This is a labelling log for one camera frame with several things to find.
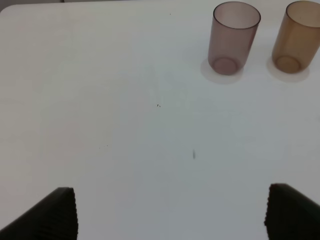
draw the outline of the white table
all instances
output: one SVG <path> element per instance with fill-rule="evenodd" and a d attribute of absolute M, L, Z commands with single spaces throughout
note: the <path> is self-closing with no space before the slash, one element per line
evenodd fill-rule
<path fill-rule="evenodd" d="M 79 240 L 266 240 L 271 183 L 320 202 L 319 54 L 270 61 L 289 2 L 248 1 L 262 21 L 232 77 L 206 60 L 217 0 L 6 8 L 0 228 L 59 186 Z"/>

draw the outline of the cup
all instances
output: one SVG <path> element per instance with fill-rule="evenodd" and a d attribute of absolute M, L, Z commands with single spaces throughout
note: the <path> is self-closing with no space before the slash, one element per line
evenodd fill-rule
<path fill-rule="evenodd" d="M 297 73 L 309 66 L 320 45 L 320 4 L 296 1 L 286 7 L 272 51 L 281 71 Z"/>
<path fill-rule="evenodd" d="M 213 11 L 208 62 L 218 74 L 232 75 L 246 64 L 261 20 L 259 11 L 239 1 L 228 1 Z"/>

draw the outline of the amber cup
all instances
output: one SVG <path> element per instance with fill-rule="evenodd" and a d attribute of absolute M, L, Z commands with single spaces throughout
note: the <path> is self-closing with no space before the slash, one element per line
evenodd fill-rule
<path fill-rule="evenodd" d="M 320 4 L 296 1 L 286 7 L 272 51 L 275 66 L 289 74 L 309 66 L 320 45 Z"/>
<path fill-rule="evenodd" d="M 228 1 L 213 11 L 208 61 L 217 73 L 232 75 L 246 64 L 261 15 L 253 6 Z"/>

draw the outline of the cup base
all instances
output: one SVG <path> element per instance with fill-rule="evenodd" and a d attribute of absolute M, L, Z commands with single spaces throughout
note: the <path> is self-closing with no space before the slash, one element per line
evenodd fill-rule
<path fill-rule="evenodd" d="M 280 56 L 273 62 L 280 71 L 287 74 L 294 74 L 302 70 L 300 62 L 291 56 Z"/>
<path fill-rule="evenodd" d="M 212 62 L 212 64 L 210 63 L 210 65 L 214 71 L 222 75 L 232 75 L 239 70 L 236 61 L 229 57 L 217 58 Z"/>

